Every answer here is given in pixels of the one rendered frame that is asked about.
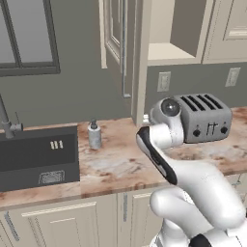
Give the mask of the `grey soap dispenser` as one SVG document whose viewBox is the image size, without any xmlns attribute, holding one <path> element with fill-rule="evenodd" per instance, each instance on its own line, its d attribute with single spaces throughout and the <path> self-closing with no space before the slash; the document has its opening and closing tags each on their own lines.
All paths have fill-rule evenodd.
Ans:
<svg viewBox="0 0 247 247">
<path fill-rule="evenodd" d="M 98 150 L 101 148 L 101 129 L 96 123 L 96 119 L 92 119 L 88 125 L 88 137 L 91 149 Z"/>
</svg>

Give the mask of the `open cream cabinet door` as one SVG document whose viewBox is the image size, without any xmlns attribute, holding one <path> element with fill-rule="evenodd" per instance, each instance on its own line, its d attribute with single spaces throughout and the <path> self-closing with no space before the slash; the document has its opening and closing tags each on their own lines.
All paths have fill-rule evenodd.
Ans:
<svg viewBox="0 0 247 247">
<path fill-rule="evenodd" d="M 126 0 L 126 78 L 125 91 L 132 95 L 134 62 L 134 0 Z M 108 69 L 122 94 L 121 44 L 122 8 L 121 0 L 98 0 L 101 67 Z"/>
</svg>

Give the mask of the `dark sink basin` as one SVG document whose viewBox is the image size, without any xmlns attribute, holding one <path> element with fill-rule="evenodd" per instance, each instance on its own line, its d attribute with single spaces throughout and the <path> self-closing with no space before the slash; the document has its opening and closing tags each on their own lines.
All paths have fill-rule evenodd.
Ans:
<svg viewBox="0 0 247 247">
<path fill-rule="evenodd" d="M 0 133 L 0 192 L 79 180 L 76 125 Z"/>
</svg>

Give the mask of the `narrow cream base cabinet door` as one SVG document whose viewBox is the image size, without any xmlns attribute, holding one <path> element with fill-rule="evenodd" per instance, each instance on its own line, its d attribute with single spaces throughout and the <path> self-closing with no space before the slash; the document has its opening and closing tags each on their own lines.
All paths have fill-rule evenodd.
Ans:
<svg viewBox="0 0 247 247">
<path fill-rule="evenodd" d="M 124 222 L 124 192 L 119 193 L 118 205 L 118 247 L 149 247 L 152 239 L 161 229 L 162 219 L 150 206 L 154 188 L 128 191 L 127 220 Z"/>
</svg>

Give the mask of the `wide cream base cabinet door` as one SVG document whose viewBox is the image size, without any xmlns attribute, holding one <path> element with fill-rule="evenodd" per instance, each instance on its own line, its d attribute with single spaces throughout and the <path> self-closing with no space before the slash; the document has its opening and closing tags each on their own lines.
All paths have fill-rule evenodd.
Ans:
<svg viewBox="0 0 247 247">
<path fill-rule="evenodd" d="M 8 211 L 20 238 L 4 218 Z M 117 199 L 104 195 L 0 211 L 1 247 L 117 247 Z"/>
</svg>

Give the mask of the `grey sink tap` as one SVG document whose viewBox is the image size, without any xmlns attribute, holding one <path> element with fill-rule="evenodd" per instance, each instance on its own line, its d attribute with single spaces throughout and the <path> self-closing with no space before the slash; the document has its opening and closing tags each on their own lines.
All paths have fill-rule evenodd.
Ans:
<svg viewBox="0 0 247 247">
<path fill-rule="evenodd" d="M 0 118 L 2 120 L 3 129 L 7 139 L 12 139 L 18 131 L 23 130 L 22 123 L 12 124 L 9 120 L 5 104 L 2 96 L 0 95 Z"/>
</svg>

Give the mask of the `grey four-slot toaster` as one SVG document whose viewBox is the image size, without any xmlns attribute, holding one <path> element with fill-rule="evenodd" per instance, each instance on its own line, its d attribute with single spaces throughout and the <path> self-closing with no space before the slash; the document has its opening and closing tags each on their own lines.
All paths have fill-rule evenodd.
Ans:
<svg viewBox="0 0 247 247">
<path fill-rule="evenodd" d="M 181 106 L 184 142 L 187 144 L 214 142 L 228 137 L 233 113 L 212 94 L 174 96 Z"/>
</svg>

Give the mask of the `dark framed window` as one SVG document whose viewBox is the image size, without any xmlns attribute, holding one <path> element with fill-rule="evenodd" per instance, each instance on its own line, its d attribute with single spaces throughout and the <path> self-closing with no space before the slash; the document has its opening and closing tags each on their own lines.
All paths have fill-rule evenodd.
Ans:
<svg viewBox="0 0 247 247">
<path fill-rule="evenodd" d="M 0 77 L 60 71 L 51 0 L 0 0 Z"/>
</svg>

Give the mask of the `cream wall outlet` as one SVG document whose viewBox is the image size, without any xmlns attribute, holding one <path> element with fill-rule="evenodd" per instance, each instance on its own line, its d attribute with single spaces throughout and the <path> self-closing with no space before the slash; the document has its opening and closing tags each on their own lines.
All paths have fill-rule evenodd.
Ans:
<svg viewBox="0 0 247 247">
<path fill-rule="evenodd" d="M 158 76 L 158 92 L 168 92 L 171 80 L 171 73 L 169 71 L 163 71 L 159 73 Z"/>
<path fill-rule="evenodd" d="M 240 68 L 231 68 L 226 81 L 226 87 L 233 87 L 236 84 Z"/>
</svg>

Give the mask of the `cream open wall cabinet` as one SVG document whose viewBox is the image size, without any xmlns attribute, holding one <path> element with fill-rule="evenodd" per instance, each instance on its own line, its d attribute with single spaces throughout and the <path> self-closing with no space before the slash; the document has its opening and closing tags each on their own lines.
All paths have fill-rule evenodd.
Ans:
<svg viewBox="0 0 247 247">
<path fill-rule="evenodd" d="M 199 64 L 214 0 L 135 0 L 131 117 L 145 113 L 149 67 Z"/>
</svg>

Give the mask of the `closed cream wall cabinet door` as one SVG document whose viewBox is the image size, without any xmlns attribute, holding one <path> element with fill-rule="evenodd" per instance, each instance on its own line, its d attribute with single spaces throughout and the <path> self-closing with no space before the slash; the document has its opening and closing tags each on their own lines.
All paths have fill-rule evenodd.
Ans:
<svg viewBox="0 0 247 247">
<path fill-rule="evenodd" d="M 215 0 L 204 64 L 247 62 L 247 0 Z"/>
</svg>

